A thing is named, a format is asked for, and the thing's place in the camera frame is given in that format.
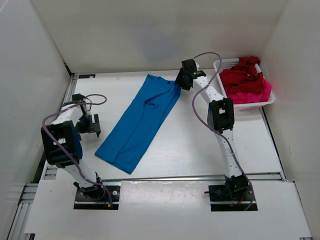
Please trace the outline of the blue t shirt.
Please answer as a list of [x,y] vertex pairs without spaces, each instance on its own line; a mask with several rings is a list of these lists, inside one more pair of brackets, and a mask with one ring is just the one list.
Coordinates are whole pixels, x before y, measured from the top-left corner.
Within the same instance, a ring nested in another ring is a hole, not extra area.
[[131,174],[180,94],[181,89],[174,81],[148,74],[142,87],[94,155]]

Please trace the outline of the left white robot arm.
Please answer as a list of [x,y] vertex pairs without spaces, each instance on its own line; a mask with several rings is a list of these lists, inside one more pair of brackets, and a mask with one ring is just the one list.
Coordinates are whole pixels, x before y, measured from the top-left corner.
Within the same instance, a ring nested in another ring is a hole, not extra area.
[[41,137],[47,162],[69,173],[76,188],[93,201],[106,195],[98,173],[83,160],[81,134],[101,133],[98,114],[91,114],[94,105],[91,95],[72,95],[72,100],[62,105],[61,111],[42,121]]

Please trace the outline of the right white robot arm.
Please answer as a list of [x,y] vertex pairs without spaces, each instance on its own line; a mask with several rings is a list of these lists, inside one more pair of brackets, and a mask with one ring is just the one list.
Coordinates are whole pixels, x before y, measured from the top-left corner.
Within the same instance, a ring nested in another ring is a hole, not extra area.
[[196,117],[211,130],[221,151],[224,164],[223,185],[212,185],[205,193],[215,202],[238,201],[239,203],[250,197],[255,200],[252,183],[240,166],[234,142],[233,129],[235,124],[234,104],[231,98],[224,97],[211,85],[207,75],[198,69],[193,58],[181,62],[182,67],[174,84],[181,89],[196,91],[195,97],[201,96],[208,105],[207,120],[200,118],[195,108],[195,98],[191,105]]

